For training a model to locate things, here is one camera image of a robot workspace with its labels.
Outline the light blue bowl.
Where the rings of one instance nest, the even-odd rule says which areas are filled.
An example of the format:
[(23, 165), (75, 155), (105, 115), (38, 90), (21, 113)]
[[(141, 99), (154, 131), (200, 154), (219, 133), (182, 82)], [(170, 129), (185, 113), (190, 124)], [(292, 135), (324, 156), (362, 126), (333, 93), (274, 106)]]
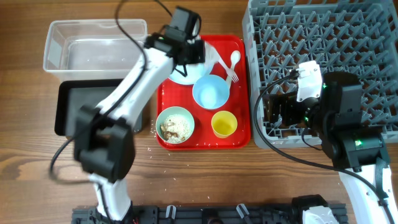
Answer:
[(205, 75), (199, 78), (192, 88), (195, 102), (206, 110), (215, 110), (225, 105), (230, 96), (227, 78), (217, 75)]

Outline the yellow cup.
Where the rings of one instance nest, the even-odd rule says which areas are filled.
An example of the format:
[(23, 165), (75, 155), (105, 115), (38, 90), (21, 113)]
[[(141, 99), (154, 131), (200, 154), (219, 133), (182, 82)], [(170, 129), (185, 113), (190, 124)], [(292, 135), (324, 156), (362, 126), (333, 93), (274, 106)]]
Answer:
[(216, 137), (227, 138), (237, 130), (238, 120), (229, 111), (219, 111), (213, 115), (211, 127)]

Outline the green bowl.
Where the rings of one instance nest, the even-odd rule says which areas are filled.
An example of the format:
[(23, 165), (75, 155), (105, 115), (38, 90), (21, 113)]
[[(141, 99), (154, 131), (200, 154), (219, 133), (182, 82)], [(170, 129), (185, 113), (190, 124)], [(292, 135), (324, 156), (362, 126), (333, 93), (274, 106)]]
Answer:
[(187, 109), (172, 106), (158, 115), (155, 128), (162, 142), (176, 145), (190, 139), (195, 130), (195, 120)]

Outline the rice and food scraps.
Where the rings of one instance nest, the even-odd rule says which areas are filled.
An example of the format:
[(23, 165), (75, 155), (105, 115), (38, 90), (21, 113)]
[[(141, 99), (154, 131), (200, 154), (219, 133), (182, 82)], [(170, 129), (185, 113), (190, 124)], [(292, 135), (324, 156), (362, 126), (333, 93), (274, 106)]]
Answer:
[(172, 114), (160, 124), (162, 137), (171, 144), (179, 144), (190, 137), (191, 129), (187, 118)]

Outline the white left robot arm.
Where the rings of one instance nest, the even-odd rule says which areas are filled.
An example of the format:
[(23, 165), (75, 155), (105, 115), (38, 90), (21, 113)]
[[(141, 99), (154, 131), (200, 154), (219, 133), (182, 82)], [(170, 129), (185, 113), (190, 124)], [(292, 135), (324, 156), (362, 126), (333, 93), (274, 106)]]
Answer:
[(83, 106), (76, 120), (74, 158), (95, 186), (97, 218), (103, 223), (131, 221), (132, 202), (125, 176), (134, 159), (133, 124), (158, 86), (179, 65), (216, 61), (207, 41), (154, 33), (140, 47), (142, 55), (119, 86), (94, 108)]

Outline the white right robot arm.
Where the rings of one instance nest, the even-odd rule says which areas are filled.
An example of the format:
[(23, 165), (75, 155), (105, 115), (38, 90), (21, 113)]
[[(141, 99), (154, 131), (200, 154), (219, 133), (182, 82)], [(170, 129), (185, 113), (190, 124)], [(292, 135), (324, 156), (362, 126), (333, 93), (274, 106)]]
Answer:
[(297, 92), (259, 96), (266, 100), (270, 121), (283, 117), (285, 124), (305, 123), (316, 131), (322, 151), (332, 165), (301, 160), (339, 173), (358, 223), (397, 223), (392, 191), (390, 157), (381, 133), (361, 122), (362, 85), (357, 75), (328, 72), (320, 93), (303, 99)]

